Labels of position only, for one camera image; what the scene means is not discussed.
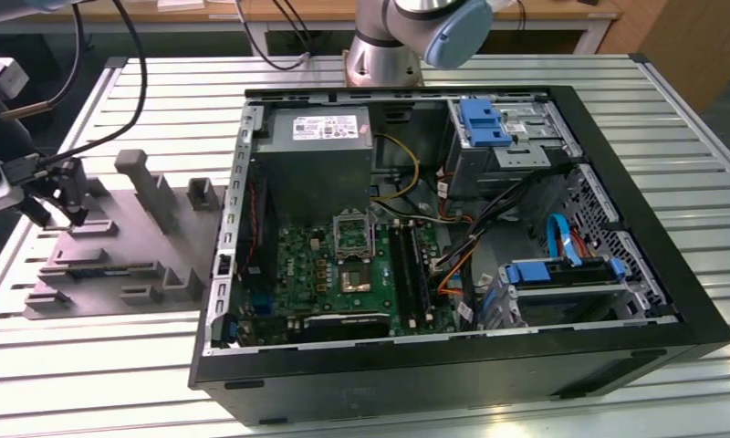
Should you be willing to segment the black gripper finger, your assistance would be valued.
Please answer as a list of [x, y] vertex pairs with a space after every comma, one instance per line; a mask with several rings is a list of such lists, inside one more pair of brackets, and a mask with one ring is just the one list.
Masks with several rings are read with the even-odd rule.
[[72, 226], [80, 226], [86, 220], [87, 209], [83, 198], [87, 193], [87, 180], [80, 159], [70, 158], [58, 168], [59, 203], [62, 212]]
[[23, 195], [20, 201], [20, 213], [38, 227], [46, 227], [50, 221], [50, 213], [43, 205], [28, 194]]

